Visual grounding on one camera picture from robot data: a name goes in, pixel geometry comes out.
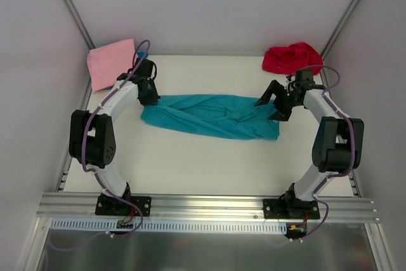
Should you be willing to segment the teal t shirt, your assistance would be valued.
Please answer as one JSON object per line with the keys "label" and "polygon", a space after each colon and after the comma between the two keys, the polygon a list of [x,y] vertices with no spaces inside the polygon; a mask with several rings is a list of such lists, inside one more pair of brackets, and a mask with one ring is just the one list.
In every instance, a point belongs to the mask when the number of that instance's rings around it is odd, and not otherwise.
{"label": "teal t shirt", "polygon": [[142,51],[138,51],[137,53],[136,53],[136,60],[138,60],[139,58],[141,58],[141,57],[145,57],[145,58],[148,58],[148,56],[149,56],[149,54],[148,53],[145,53],[145,52],[142,52]]}
{"label": "teal t shirt", "polygon": [[146,106],[141,120],[158,128],[231,140],[271,140],[280,136],[278,121],[269,120],[276,109],[256,106],[255,97],[237,95],[165,95]]}

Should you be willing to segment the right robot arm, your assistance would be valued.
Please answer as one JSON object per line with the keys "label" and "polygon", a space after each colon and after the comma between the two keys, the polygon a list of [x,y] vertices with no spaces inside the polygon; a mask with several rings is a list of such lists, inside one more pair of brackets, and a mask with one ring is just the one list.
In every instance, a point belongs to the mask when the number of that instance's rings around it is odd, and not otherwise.
{"label": "right robot arm", "polygon": [[288,76],[285,85],[273,80],[255,105],[269,102],[275,107],[269,116],[273,121],[288,121],[293,108],[302,106],[313,114],[319,126],[311,150],[312,165],[278,199],[263,201],[264,216],[318,219],[318,194],[333,179],[348,176],[360,164],[364,123],[337,106],[329,90],[314,81],[310,66]]}

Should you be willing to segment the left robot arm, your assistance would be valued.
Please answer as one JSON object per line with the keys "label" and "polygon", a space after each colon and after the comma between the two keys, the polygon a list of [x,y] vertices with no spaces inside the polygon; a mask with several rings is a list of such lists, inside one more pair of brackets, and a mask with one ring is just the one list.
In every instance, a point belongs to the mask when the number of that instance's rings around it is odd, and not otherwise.
{"label": "left robot arm", "polygon": [[131,191],[115,167],[114,122],[129,106],[155,106],[160,96],[155,85],[156,64],[136,59],[133,68],[121,74],[107,96],[93,111],[75,110],[70,119],[69,154],[85,172],[95,176],[102,194],[111,197],[110,207],[118,215],[132,206]]}

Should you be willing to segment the folded teal t shirt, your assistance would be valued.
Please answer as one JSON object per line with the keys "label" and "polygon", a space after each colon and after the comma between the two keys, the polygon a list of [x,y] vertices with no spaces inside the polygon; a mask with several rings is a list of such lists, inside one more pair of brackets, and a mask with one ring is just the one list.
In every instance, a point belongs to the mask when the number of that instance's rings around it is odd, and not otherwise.
{"label": "folded teal t shirt", "polygon": [[145,57],[145,58],[148,58],[148,56],[149,56],[149,54],[148,53],[145,53],[145,52],[142,52],[142,51],[138,51],[137,53],[136,53],[136,60],[138,60],[139,58],[141,58],[141,57]]}

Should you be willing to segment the crumpled red t shirt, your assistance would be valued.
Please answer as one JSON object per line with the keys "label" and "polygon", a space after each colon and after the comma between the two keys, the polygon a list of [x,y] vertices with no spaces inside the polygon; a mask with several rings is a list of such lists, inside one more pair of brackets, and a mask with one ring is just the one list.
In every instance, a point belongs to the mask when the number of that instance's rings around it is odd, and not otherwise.
{"label": "crumpled red t shirt", "polygon": [[309,44],[301,42],[271,47],[264,55],[262,69],[274,74],[290,75],[311,66],[313,74],[317,75],[323,64],[320,54]]}

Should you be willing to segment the folded pink t shirt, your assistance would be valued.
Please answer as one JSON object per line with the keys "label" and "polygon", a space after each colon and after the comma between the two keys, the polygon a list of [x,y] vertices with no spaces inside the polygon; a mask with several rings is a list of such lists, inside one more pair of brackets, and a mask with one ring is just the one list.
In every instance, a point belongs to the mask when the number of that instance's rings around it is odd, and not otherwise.
{"label": "folded pink t shirt", "polygon": [[132,67],[134,39],[92,49],[87,56],[92,92],[113,86],[117,77]]}

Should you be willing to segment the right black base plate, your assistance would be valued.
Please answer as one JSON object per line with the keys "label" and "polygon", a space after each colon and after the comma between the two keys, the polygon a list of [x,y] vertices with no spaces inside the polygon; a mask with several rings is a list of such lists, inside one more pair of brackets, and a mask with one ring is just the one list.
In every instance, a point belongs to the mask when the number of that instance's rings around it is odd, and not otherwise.
{"label": "right black base plate", "polygon": [[288,200],[285,198],[263,199],[265,219],[309,219],[319,220],[320,211],[316,201]]}

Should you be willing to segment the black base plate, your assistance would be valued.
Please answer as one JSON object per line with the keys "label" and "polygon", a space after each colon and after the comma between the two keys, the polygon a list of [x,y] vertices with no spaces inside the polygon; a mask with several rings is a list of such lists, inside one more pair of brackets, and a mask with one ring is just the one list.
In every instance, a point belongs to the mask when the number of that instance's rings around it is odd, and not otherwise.
{"label": "black base plate", "polygon": [[316,201],[288,200],[285,198],[263,199],[265,219],[309,219],[319,220],[320,211]]}
{"label": "black base plate", "polygon": [[[144,217],[150,216],[152,206],[152,198],[147,196],[130,196],[129,200],[132,204],[137,206]],[[101,194],[98,197],[95,215],[98,216],[128,216],[133,207],[123,203],[116,198]]]}

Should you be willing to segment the left aluminium frame post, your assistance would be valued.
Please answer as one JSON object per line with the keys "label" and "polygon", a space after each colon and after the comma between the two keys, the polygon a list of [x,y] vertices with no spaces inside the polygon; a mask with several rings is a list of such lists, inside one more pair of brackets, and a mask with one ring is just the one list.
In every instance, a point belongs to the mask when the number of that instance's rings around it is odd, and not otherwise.
{"label": "left aluminium frame post", "polygon": [[94,49],[95,45],[93,43],[93,40],[92,40],[91,36],[89,35],[89,32],[88,32],[73,0],[62,0],[62,2],[65,5],[70,17],[74,21],[75,26],[77,27],[77,30],[79,31],[81,37],[83,38],[86,46],[90,50]]}

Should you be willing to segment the aluminium frame post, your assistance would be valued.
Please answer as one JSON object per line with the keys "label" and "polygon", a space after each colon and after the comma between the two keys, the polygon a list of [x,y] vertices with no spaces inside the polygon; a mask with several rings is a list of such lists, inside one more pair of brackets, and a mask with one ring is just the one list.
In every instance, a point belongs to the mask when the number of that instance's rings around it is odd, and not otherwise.
{"label": "aluminium frame post", "polygon": [[351,16],[354,14],[356,8],[360,4],[361,0],[350,0],[347,7],[345,8],[343,14],[341,15],[337,25],[335,26],[332,34],[329,36],[322,52],[321,57],[325,60],[331,51],[332,47],[338,40],[339,36],[341,35],[342,31],[346,27],[346,24],[350,21]]}
{"label": "aluminium frame post", "polygon": [[89,32],[88,32],[73,0],[62,0],[62,2],[65,5],[70,17],[74,21],[75,26],[77,27],[77,30],[79,31],[81,37],[83,38],[86,46],[90,50],[94,49],[95,45],[93,43],[93,40],[92,40],[91,36],[89,35]]}

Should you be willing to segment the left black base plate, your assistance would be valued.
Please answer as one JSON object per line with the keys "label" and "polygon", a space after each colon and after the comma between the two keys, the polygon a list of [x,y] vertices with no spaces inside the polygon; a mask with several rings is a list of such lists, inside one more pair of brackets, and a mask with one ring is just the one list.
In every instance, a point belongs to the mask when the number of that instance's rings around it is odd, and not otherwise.
{"label": "left black base plate", "polygon": [[[137,206],[144,217],[150,216],[152,206],[152,198],[147,196],[130,196],[129,200],[132,204]],[[123,203],[116,198],[101,194],[98,197],[95,215],[98,216],[128,216],[133,207]]]}

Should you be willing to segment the right aluminium frame post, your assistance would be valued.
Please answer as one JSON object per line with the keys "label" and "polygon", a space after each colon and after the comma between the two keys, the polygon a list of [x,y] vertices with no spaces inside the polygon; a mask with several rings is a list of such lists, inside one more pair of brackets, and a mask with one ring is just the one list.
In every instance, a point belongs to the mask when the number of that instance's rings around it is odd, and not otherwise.
{"label": "right aluminium frame post", "polygon": [[335,26],[332,34],[329,36],[322,52],[321,57],[325,60],[331,51],[332,47],[338,40],[339,36],[341,35],[342,31],[346,27],[346,24],[350,21],[351,16],[354,14],[356,8],[360,4],[361,0],[350,0],[347,7],[345,8],[343,14],[341,15],[337,25]]}

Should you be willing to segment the aluminium mounting rail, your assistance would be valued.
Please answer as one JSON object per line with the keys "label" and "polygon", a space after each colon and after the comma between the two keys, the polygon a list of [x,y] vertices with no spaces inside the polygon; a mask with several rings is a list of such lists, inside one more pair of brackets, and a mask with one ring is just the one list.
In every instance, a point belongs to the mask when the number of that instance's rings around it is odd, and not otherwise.
{"label": "aluminium mounting rail", "polygon": [[[168,220],[262,220],[263,198],[259,196],[159,195],[151,194],[150,219]],[[97,193],[48,192],[43,194],[37,216],[91,217]],[[379,223],[372,199],[321,197],[329,205],[327,220],[332,223]]]}

